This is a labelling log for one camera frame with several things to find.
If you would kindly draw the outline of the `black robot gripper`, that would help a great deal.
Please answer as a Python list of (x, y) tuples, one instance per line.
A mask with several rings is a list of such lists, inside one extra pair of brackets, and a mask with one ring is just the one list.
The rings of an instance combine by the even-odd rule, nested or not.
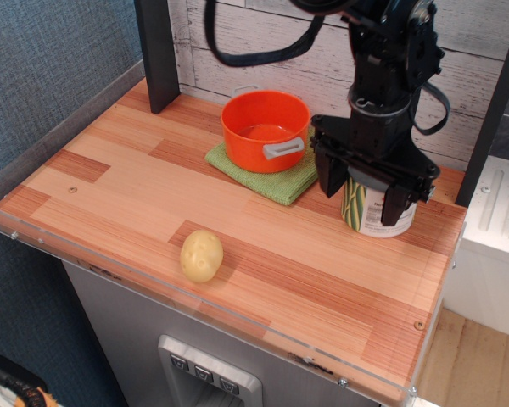
[(358, 112), (349, 118), (316, 114), (311, 124), (318, 182), (328, 198), (347, 181), (349, 168), (389, 186), (383, 200), (383, 226), (395, 226), (412, 204), (433, 196), (440, 169), (412, 141), (407, 113), (391, 119)]

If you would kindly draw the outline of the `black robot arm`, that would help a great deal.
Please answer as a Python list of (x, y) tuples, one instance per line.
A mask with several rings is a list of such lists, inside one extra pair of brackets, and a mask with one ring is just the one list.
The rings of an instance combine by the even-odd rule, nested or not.
[(445, 109), (448, 98), (430, 79), (445, 52), (433, 28), (432, 1), (297, 1), (305, 12), (341, 14), (349, 29), (355, 77), (350, 117), (315, 115), (311, 140), (321, 189), (332, 197), (349, 179), (383, 190), (383, 226), (433, 195), (439, 167), (412, 141), (422, 91)]

